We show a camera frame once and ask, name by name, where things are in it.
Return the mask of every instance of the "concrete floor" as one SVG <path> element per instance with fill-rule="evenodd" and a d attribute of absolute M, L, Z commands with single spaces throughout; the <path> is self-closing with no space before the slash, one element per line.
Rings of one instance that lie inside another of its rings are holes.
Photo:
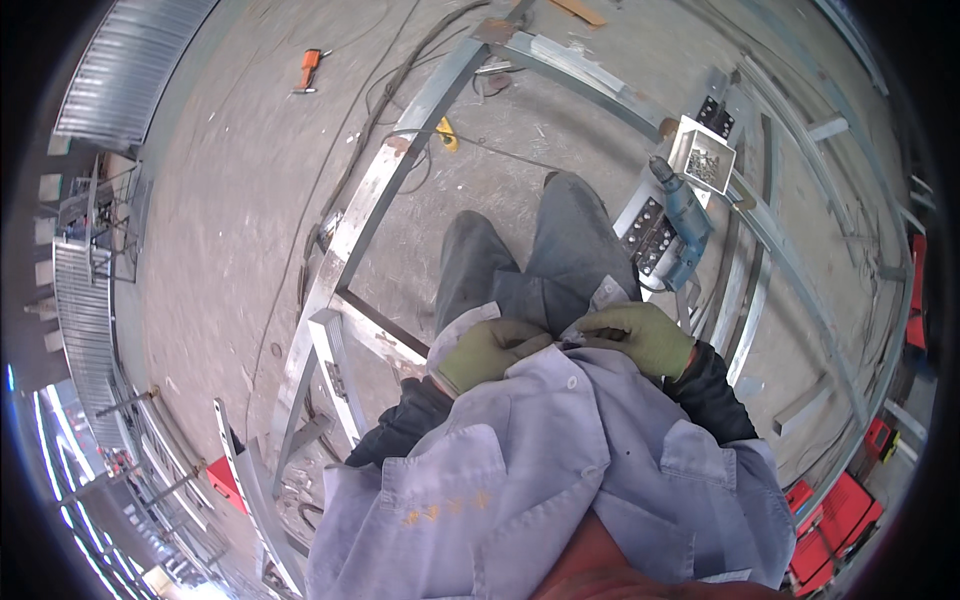
<path fill-rule="evenodd" d="M 296 326 L 304 239 L 322 220 L 323 205 L 353 150 L 352 137 L 367 116 L 363 98 L 353 104 L 354 97 L 367 91 L 369 81 L 399 64 L 437 20 L 462 3 L 421 0 L 393 50 L 378 63 L 414 4 L 413 0 L 221 3 L 188 48 L 164 94 L 141 151 L 153 191 L 137 283 L 117 288 L 118 342 L 134 385 L 160 387 L 186 438 L 210 463 L 223 454 L 212 398 L 226 402 L 229 420 L 242 440 L 269 430 L 285 352 Z M 712 65 L 730 72 L 743 50 L 750 48 L 792 92 L 809 120 L 832 112 L 817 91 L 816 78 L 804 71 L 776 32 L 745 8 L 748 0 L 695 3 L 693 9 L 669 0 L 631 4 L 588 0 L 588 4 L 608 19 L 608 25 L 591 30 L 541 1 L 534 7 L 530 32 L 582 48 L 586 58 L 678 113 Z M 903 198 L 888 109 L 856 58 L 804 0 L 764 5 L 847 94 L 869 129 L 898 198 Z M 715 11 L 727 15 L 736 27 Z M 448 31 L 472 27 L 484 16 L 483 9 L 469 13 Z M 436 54 L 450 49 L 462 35 L 445 42 Z M 335 52 L 317 73 L 317 93 L 291 96 L 303 50 L 309 47 Z M 400 105 L 410 101 L 436 64 L 411 73 L 396 96 Z M 513 74 L 513 80 L 503 93 L 487 99 L 468 85 L 447 114 L 454 129 L 581 174 L 615 218 L 636 187 L 652 144 L 603 110 L 529 71 Z M 388 108 L 384 120 L 398 115 L 398 109 Z M 374 130 L 365 159 L 389 130 L 389 126 Z M 758 128 L 748 142 L 745 175 L 759 187 L 757 132 Z M 427 344 L 435 335 L 433 300 L 447 224 L 462 209 L 482 212 L 522 266 L 532 246 L 544 175 L 539 167 L 469 145 L 451 154 L 437 140 L 431 144 L 433 165 L 423 186 L 397 196 L 351 285 L 351 291 Z M 879 208 L 878 187 L 850 135 L 836 136 L 828 149 L 828 164 L 851 213 L 858 214 L 857 199 L 863 199 L 872 218 L 880 221 L 886 255 L 896 256 L 891 221 Z M 817 292 L 835 316 L 847 358 L 862 367 L 861 386 L 866 385 L 876 366 L 871 355 L 896 305 L 893 287 L 888 284 L 875 292 L 869 278 L 851 264 L 839 228 L 827 214 L 798 149 L 787 142 L 780 151 L 781 218 Z M 404 189 L 416 186 L 424 170 L 425 165 L 415 170 Z M 336 207 L 346 205 L 363 171 L 362 162 Z M 703 300 L 717 277 L 728 221 L 726 208 L 715 199 L 708 210 L 717 231 L 698 269 Z M 866 235 L 864 221 L 858 219 L 858 224 Z M 675 312 L 672 298 L 655 301 Z M 878 332 L 867 343 L 872 322 Z M 846 400 L 835 397 L 789 439 L 772 433 L 772 417 L 829 368 L 813 331 L 776 273 L 743 371 L 744 377 L 762 382 L 762 389 L 741 400 L 758 433 L 777 451 L 783 485 L 828 449 L 849 413 Z M 281 349 L 279 356 L 272 352 L 273 344 Z M 375 422 L 384 408 L 396 403 L 396 378 L 359 344 L 350 344 L 348 352 L 367 375 L 358 382 L 359 394 L 368 422 Z M 333 414 L 332 407 L 324 407 L 326 400 L 317 386 L 314 390 L 314 401 Z M 341 455 L 346 454 L 341 433 L 333 443 Z M 310 539 L 310 532 L 297 517 L 296 507 L 307 500 L 323 503 L 324 462 L 314 444 L 285 471 L 287 485 L 277 506 L 304 540 Z M 241 575 L 252 573 L 255 536 L 249 521 L 226 502 L 219 502 L 215 520 L 234 544 L 228 559 L 231 568 Z M 244 593 L 254 594 L 251 588 Z"/>

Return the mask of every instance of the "black sleeve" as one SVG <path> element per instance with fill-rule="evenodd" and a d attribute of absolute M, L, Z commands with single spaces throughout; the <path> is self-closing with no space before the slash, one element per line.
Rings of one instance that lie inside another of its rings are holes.
<path fill-rule="evenodd" d="M 710 432 L 718 444 L 757 437 L 746 407 L 727 384 L 727 365 L 706 342 L 697 342 L 697 356 L 680 379 L 663 383 L 663 391 L 680 404 L 690 420 Z"/>
<path fill-rule="evenodd" d="M 433 384 L 429 375 L 423 381 L 404 379 L 400 382 L 400 403 L 380 415 L 379 424 L 367 432 L 344 464 L 362 467 L 374 463 L 383 468 L 383 459 L 406 456 L 424 434 L 446 420 L 452 406 L 453 400 Z"/>

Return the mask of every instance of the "dark gray pants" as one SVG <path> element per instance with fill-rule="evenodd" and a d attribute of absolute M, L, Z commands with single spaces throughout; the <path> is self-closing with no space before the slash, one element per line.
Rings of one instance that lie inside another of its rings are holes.
<path fill-rule="evenodd" d="M 496 300 L 504 317 L 536 324 L 558 338 L 587 314 L 590 297 L 607 275 L 640 300 L 607 209 L 572 173 L 558 173 L 543 190 L 526 272 L 520 272 L 493 224 L 472 210 L 458 214 L 447 229 L 440 269 L 438 334 L 471 308 Z"/>

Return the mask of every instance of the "hand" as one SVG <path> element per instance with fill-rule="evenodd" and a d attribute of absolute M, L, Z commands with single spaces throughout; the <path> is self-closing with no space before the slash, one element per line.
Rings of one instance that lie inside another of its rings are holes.
<path fill-rule="evenodd" d="M 645 375 L 679 379 L 693 355 L 695 340 L 650 302 L 626 302 L 581 317 L 574 324 L 584 346 L 620 350 Z"/>
<path fill-rule="evenodd" d="M 455 399 L 484 381 L 503 379 L 503 373 L 520 359 L 552 343 L 550 334 L 535 325 L 491 319 L 468 329 L 430 374 Z"/>

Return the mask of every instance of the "electric drill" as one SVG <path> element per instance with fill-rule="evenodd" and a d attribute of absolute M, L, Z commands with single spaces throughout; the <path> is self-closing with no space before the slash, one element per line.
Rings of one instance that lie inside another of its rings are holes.
<path fill-rule="evenodd" d="M 679 178 L 666 160 L 660 156 L 651 156 L 650 171 L 663 186 L 663 212 L 677 235 L 684 241 L 684 249 L 677 262 L 662 278 L 664 287 L 670 292 L 676 292 L 684 287 L 704 255 L 707 240 L 713 231 L 713 223 L 693 194 L 690 184 Z"/>

